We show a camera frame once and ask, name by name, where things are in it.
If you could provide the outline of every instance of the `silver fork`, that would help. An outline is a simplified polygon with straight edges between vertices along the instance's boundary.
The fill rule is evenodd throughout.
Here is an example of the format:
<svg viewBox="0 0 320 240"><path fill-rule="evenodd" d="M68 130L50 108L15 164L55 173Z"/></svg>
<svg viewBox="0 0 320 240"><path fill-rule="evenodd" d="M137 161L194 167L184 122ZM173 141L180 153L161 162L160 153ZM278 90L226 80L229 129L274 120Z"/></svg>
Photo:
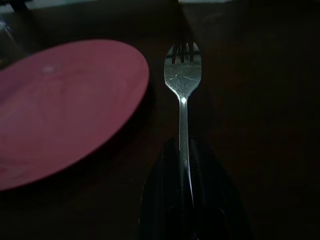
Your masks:
<svg viewBox="0 0 320 240"><path fill-rule="evenodd" d="M194 195L189 161L188 98L201 81L202 65L198 46L195 43L191 43L191 45L189 45L189 54L185 51L185 46L186 44L184 43L181 47L178 47L178 49L177 45L174 45L169 50L164 61L164 82L179 100L180 187L184 189L184 174L186 171L193 203Z"/></svg>

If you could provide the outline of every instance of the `pink plate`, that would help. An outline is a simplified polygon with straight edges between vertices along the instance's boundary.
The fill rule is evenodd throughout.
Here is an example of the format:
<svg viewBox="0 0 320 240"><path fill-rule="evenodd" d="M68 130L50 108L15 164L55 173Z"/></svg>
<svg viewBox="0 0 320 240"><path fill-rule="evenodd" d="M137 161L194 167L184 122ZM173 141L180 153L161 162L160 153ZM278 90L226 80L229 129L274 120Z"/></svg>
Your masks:
<svg viewBox="0 0 320 240"><path fill-rule="evenodd" d="M0 190L54 174L109 140L136 110L149 69L125 43L57 46L0 72Z"/></svg>

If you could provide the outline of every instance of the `table surface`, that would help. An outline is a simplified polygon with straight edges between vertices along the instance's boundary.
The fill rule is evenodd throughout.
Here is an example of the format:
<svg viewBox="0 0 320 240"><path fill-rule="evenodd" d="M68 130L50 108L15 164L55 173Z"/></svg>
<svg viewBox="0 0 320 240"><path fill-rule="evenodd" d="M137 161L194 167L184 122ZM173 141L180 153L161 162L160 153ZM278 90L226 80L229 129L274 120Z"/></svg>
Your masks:
<svg viewBox="0 0 320 240"><path fill-rule="evenodd" d="M108 143L72 167L0 193L1 239L132 239L144 181L178 134L178 102L164 84L175 41L168 0L94 1L10 13L30 54L83 39L136 47L150 68L142 104ZM320 8L189 5L203 60L189 131L207 141L237 186L256 239L320 239Z"/></svg>

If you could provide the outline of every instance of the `fork handle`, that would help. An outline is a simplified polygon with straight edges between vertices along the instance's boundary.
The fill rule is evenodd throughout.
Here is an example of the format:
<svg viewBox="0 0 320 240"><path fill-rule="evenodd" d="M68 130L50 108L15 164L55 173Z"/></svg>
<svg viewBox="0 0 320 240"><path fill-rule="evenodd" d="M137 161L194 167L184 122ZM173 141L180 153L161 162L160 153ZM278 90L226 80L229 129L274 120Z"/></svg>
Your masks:
<svg viewBox="0 0 320 240"><path fill-rule="evenodd" d="M188 185L187 188L190 189L192 204L193 191L191 183L191 173L190 173L190 160L189 160L189 136L188 136L188 98L179 98L180 104L180 122L179 122L179 170L180 170L180 188L181 191L185 191L184 179L185 172L187 172Z"/></svg>

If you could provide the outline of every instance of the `metal fork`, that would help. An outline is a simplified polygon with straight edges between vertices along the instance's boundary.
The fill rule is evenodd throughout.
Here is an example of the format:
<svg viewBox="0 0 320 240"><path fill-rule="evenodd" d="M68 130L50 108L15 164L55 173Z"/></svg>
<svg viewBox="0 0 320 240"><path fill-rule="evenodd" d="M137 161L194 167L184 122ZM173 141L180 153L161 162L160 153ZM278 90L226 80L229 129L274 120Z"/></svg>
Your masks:
<svg viewBox="0 0 320 240"><path fill-rule="evenodd" d="M164 61L164 82L177 96L180 105L179 122L179 169L180 184L184 190L185 171L187 172L192 204L194 195L191 181L188 137L188 98L201 81L202 65L198 46L191 43L189 52L186 43L180 47L174 45Z"/></svg>

